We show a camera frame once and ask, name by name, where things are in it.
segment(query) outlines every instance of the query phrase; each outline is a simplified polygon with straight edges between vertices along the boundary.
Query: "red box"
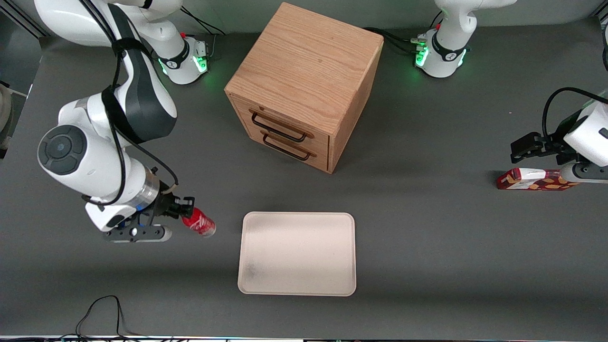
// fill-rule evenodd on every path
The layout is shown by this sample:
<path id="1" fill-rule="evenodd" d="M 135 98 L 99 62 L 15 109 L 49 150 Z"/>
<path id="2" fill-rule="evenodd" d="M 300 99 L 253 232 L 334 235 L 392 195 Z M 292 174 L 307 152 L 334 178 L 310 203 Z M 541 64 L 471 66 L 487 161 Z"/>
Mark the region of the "red box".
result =
<path id="1" fill-rule="evenodd" d="M 563 191 L 579 184 L 563 179 L 559 170 L 519 167 L 511 169 L 496 180 L 496 186 L 500 190 Z"/>

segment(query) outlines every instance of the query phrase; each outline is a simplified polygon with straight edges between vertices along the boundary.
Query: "plastic tray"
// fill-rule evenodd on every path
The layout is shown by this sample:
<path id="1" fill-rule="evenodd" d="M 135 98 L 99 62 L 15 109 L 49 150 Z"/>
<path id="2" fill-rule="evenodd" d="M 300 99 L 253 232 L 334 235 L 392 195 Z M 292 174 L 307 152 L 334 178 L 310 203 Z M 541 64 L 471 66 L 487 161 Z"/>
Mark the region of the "plastic tray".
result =
<path id="1" fill-rule="evenodd" d="M 350 296 L 357 287 L 354 219 L 333 212 L 250 212 L 238 288 L 246 294 Z"/>

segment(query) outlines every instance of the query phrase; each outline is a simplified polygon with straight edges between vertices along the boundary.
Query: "gray table surface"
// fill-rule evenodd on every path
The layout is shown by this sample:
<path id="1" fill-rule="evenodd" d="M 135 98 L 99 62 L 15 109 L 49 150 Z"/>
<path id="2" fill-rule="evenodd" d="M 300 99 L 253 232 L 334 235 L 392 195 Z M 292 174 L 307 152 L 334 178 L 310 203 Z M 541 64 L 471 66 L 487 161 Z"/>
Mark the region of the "gray table surface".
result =
<path id="1" fill-rule="evenodd" d="M 444 80 L 386 44 L 334 175 L 247 137 L 223 88 L 256 37 L 219 37 L 210 73 L 192 85 L 163 79 L 179 120 L 171 135 L 144 144 L 177 171 L 177 195 L 196 196 L 217 233 L 200 239 L 163 218 L 175 228 L 171 240 L 128 245 L 105 242 L 78 194 L 36 161 L 61 106 L 109 84 L 113 56 L 41 42 L 40 69 L 0 170 L 0 333 L 71 332 L 95 298 L 115 294 L 131 330 L 148 335 L 608 339 L 608 187 L 494 185 L 512 168 L 510 143 L 540 129 L 551 92 L 605 87 L 596 20 L 481 28 L 462 68 Z M 585 101 L 557 98 L 551 127 Z M 240 293 L 241 223 L 250 211 L 352 214 L 355 294 Z M 113 305 L 100 303 L 83 331 L 112 334 Z"/>

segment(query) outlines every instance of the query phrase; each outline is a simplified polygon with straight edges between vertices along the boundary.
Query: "wooden drawer unit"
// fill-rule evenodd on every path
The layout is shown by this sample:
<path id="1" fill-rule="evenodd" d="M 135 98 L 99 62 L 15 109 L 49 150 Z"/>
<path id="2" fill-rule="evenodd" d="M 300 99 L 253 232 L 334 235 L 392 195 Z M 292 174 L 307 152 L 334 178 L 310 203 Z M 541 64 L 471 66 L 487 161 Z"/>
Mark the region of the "wooden drawer unit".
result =
<path id="1" fill-rule="evenodd" d="M 382 43 L 284 2 L 224 90 L 251 139 L 332 173 L 369 98 Z"/>

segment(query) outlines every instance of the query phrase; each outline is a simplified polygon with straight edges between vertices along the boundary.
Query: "black metal handle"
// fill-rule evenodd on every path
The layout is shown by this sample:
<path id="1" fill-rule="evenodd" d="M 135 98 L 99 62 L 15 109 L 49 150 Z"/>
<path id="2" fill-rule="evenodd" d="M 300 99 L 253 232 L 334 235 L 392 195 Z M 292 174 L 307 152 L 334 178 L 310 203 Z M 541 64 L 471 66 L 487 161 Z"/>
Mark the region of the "black metal handle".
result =
<path id="1" fill-rule="evenodd" d="M 272 127 L 269 127 L 269 126 L 267 126 L 265 124 L 262 124 L 261 122 L 257 122 L 255 120 L 255 118 L 258 117 L 258 113 L 254 112 L 254 111 L 252 111 L 252 113 L 253 113 L 253 115 L 251 115 L 251 121 L 253 121 L 256 126 L 264 128 L 266 130 L 269 130 L 269 131 L 273 132 L 274 134 L 282 136 L 283 138 L 289 139 L 289 140 L 291 140 L 293 142 L 302 142 L 302 141 L 304 141 L 304 139 L 306 139 L 306 133 L 302 133 L 302 137 L 301 138 L 295 138 L 295 137 L 292 137 L 289 134 L 285 134 L 285 133 L 283 133 L 283 132 L 281 132 L 279 130 L 276 130 L 276 129 L 274 129 Z"/>
<path id="2" fill-rule="evenodd" d="M 308 158 L 310 158 L 310 152 L 306 153 L 305 157 L 301 157 L 299 155 L 296 155 L 295 153 L 291 153 L 283 148 L 280 148 L 279 146 L 276 146 L 275 144 L 271 144 L 270 142 L 266 141 L 266 138 L 268 138 L 268 134 L 264 134 L 264 138 L 262 139 L 262 141 L 264 142 L 264 144 L 266 144 L 266 146 L 268 147 L 272 147 L 275 150 L 279 151 L 279 152 L 283 152 L 286 155 L 290 156 L 290 157 L 294 157 L 295 159 L 298 159 L 300 161 L 307 161 Z"/>

